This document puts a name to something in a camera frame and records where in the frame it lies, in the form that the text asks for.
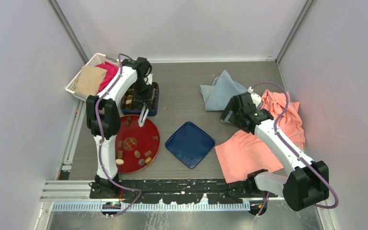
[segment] blue square tray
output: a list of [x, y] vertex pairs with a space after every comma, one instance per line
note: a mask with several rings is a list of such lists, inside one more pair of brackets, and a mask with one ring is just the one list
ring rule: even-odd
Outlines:
[[206, 132], [185, 122], [167, 141], [166, 148], [188, 168], [195, 168], [215, 146]]

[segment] light blue cloth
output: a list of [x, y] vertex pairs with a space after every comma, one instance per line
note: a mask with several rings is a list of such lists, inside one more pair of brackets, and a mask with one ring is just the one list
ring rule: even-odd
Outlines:
[[246, 88], [232, 80], [224, 70], [221, 76], [214, 79], [212, 85], [200, 85], [199, 91], [204, 98], [205, 111], [221, 111], [231, 97], [246, 92]]

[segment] plastic basket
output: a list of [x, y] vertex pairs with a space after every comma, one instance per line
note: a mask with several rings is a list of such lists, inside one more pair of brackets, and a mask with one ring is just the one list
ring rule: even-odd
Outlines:
[[[100, 53], [96, 53], [89, 61], [87, 64], [85, 64], [86, 66], [97, 66], [101, 63], [105, 63], [105, 61], [108, 61], [109, 63], [111, 63], [114, 66], [118, 66], [117, 60], [114, 60], [112, 58], [106, 57], [105, 54], [100, 54]], [[66, 91], [70, 92], [74, 97], [86, 101], [87, 97], [85, 95], [82, 95], [80, 93], [76, 93], [75, 89], [77, 88], [77, 82], [78, 82], [78, 78], [80, 77], [81, 74], [81, 70], [77, 73], [77, 75], [72, 79], [72, 81], [67, 85], [66, 87]]]

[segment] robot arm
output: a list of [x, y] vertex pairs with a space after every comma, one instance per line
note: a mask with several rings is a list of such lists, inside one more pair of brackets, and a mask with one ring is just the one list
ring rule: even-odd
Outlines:
[[133, 85], [135, 89], [133, 103], [137, 103], [142, 106], [142, 112], [139, 118], [139, 126], [142, 127], [149, 112], [148, 108], [150, 108], [151, 101], [154, 97], [154, 87], [151, 84], [151, 77], [148, 76], [151, 71], [151, 65], [147, 59], [142, 57], [137, 60], [125, 59], [122, 62], [122, 65], [123, 72], [121, 77], [117, 77], [120, 74], [121, 69], [119, 69], [116, 76], [104, 90], [99, 92], [96, 96], [89, 96], [86, 101], [87, 126], [91, 130], [91, 134], [94, 136], [98, 153], [97, 174], [92, 188], [93, 191], [98, 194], [106, 193], [109, 194], [109, 196], [117, 194], [118, 188], [108, 181], [102, 170], [102, 166], [100, 165], [99, 146], [101, 144], [100, 140], [102, 140], [102, 136], [99, 130], [98, 120], [95, 115], [95, 104], [100, 97], [105, 95], [105, 97], [100, 101], [98, 108], [99, 110], [103, 110], [103, 113], [100, 113], [101, 124], [104, 132], [104, 141], [101, 148], [102, 162], [106, 169], [106, 173], [114, 181], [117, 181], [118, 168], [115, 164], [115, 140], [121, 126], [117, 105], [120, 104], [120, 101], [129, 87]]
[[[222, 113], [221, 119], [262, 140], [284, 166], [287, 176], [273, 174], [265, 169], [252, 172], [246, 180], [250, 190], [254, 193], [268, 191], [282, 196], [294, 211], [326, 200], [329, 197], [328, 188], [299, 158], [310, 162], [326, 181], [328, 181], [327, 165], [323, 161], [314, 162], [279, 127], [275, 131], [273, 116], [265, 109], [256, 108], [256, 101], [252, 100], [253, 94], [253, 92], [245, 92], [233, 96]], [[280, 140], [278, 134], [299, 153], [299, 157]]]

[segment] pink cloth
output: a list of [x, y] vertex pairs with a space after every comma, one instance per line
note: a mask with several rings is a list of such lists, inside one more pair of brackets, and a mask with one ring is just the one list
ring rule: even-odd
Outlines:
[[[276, 119], [286, 105], [284, 93], [266, 90], [262, 96], [263, 108]], [[290, 102], [286, 113], [278, 125], [290, 140], [303, 150], [305, 145], [302, 120], [298, 115], [299, 102]], [[215, 146], [225, 181], [232, 183], [247, 178], [247, 174], [259, 169], [270, 172], [282, 169], [283, 166], [270, 149], [255, 135], [240, 130], [225, 143]]]
[[107, 70], [105, 78], [103, 79], [103, 81], [99, 85], [99, 92], [101, 92], [111, 82], [111, 80], [114, 78], [114, 76], [118, 73], [119, 69], [118, 69], [118, 67], [112, 65], [111, 63], [109, 63], [107, 61], [105, 63], [101, 63], [101, 64], [97, 65], [96, 67]]

